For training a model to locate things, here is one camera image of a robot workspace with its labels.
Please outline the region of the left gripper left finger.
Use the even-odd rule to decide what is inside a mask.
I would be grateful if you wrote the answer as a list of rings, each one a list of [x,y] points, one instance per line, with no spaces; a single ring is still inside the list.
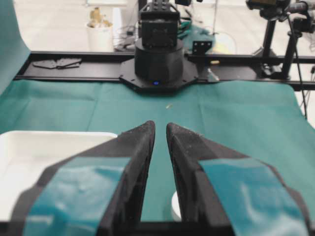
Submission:
[[[113,236],[140,221],[155,124],[47,167],[23,192],[11,218],[14,236]]]

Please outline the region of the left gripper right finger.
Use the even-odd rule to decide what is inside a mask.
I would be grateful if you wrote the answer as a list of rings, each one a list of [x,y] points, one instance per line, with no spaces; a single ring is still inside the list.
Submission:
[[[211,236],[307,236],[304,199],[261,160],[169,123],[166,138],[181,218]]]

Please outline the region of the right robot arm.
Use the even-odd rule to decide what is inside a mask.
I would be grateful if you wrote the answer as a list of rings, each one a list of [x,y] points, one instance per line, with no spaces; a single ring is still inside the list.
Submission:
[[[121,63],[119,79],[141,91],[171,92],[194,83],[197,67],[184,56],[178,38],[180,12],[167,0],[153,0],[140,11],[141,35],[134,58]]]

